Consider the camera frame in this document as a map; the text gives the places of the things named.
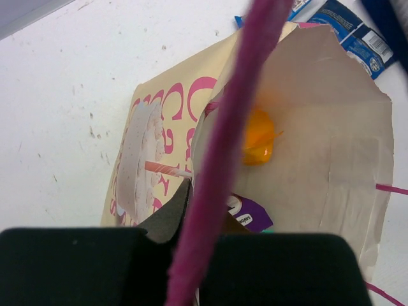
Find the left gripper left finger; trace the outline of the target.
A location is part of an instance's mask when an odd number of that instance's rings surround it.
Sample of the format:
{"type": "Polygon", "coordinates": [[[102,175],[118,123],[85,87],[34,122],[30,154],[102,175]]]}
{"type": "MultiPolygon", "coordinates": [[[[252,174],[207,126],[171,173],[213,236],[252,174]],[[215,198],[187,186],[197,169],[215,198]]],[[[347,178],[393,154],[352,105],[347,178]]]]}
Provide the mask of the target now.
{"type": "Polygon", "coordinates": [[[1,304],[163,305],[190,193],[185,179],[135,227],[4,230],[1,304]]]}

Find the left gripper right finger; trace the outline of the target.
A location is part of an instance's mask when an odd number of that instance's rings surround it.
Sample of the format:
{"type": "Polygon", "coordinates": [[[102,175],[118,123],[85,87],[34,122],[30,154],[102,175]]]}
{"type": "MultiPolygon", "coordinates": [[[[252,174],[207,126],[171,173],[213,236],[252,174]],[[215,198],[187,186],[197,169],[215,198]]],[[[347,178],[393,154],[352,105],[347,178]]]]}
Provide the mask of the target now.
{"type": "Polygon", "coordinates": [[[371,305],[356,256],[341,237],[251,233],[224,219],[199,305],[371,305]]]}

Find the purple blue snack packet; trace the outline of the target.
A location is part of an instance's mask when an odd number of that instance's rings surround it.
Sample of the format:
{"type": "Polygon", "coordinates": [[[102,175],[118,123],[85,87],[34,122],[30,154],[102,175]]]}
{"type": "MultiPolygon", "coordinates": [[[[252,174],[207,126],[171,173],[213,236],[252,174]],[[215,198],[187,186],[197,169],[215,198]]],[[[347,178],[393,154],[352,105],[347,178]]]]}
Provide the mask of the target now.
{"type": "Polygon", "coordinates": [[[233,194],[228,198],[224,234],[272,233],[273,221],[255,201],[233,194]]]}

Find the pink and cream paper bag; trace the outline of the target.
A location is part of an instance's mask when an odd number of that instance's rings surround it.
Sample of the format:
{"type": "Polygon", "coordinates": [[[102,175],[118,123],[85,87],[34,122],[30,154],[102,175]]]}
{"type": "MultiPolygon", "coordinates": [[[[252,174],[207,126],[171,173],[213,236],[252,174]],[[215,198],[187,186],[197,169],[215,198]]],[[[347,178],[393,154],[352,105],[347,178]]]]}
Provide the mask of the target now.
{"type": "MultiPolygon", "coordinates": [[[[233,67],[239,34],[140,84],[107,191],[102,226],[133,226],[197,175],[233,67]]],[[[266,61],[256,107],[272,119],[269,162],[243,165],[234,192],[266,209],[278,232],[343,237],[366,280],[377,263],[390,194],[391,99],[329,24],[288,22],[266,61]]]]}

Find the dark blue chips bag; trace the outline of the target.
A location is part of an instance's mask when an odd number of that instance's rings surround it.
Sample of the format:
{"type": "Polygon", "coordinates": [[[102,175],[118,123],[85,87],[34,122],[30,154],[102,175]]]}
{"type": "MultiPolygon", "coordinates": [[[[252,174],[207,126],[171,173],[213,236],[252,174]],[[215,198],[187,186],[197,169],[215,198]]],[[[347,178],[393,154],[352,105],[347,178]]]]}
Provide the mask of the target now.
{"type": "Polygon", "coordinates": [[[347,55],[358,61],[373,80],[396,62],[386,40],[336,0],[327,0],[308,22],[331,25],[347,55]]]}

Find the blue sweet chilli crisps bag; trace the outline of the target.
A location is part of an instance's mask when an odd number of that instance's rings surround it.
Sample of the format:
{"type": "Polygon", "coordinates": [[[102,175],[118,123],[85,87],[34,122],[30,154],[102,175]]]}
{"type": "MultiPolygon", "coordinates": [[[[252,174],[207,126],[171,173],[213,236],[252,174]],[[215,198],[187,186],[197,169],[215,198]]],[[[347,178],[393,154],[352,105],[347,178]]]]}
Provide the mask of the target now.
{"type": "Polygon", "coordinates": [[[361,3],[407,73],[407,0],[362,0],[361,3]]]}

